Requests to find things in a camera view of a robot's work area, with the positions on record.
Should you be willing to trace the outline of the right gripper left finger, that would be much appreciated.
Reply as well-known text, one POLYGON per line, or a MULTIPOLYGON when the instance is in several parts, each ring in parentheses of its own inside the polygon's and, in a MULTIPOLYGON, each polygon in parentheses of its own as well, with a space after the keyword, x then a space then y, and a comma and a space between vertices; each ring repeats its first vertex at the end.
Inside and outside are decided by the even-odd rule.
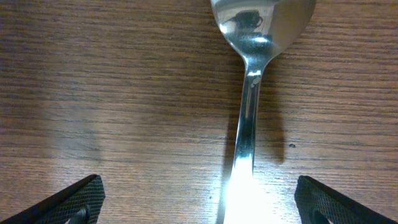
POLYGON ((105 197, 101 177, 92 174, 2 222, 96 224, 105 197))

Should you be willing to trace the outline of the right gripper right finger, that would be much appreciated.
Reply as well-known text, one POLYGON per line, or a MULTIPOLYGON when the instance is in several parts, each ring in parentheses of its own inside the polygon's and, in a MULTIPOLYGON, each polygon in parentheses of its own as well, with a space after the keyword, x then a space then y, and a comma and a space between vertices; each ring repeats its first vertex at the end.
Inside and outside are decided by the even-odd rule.
POLYGON ((397 224, 310 176, 298 178, 294 198, 302 224, 397 224))

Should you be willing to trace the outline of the steel spoon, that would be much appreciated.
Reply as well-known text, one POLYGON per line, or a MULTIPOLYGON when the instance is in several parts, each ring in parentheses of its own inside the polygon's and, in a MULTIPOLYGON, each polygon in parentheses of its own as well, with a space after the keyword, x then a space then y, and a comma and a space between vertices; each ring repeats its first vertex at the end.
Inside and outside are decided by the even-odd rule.
POLYGON ((224 223, 255 221, 253 168, 262 76, 267 64, 304 31, 315 5, 315 0, 211 1, 221 33, 245 66, 224 223))

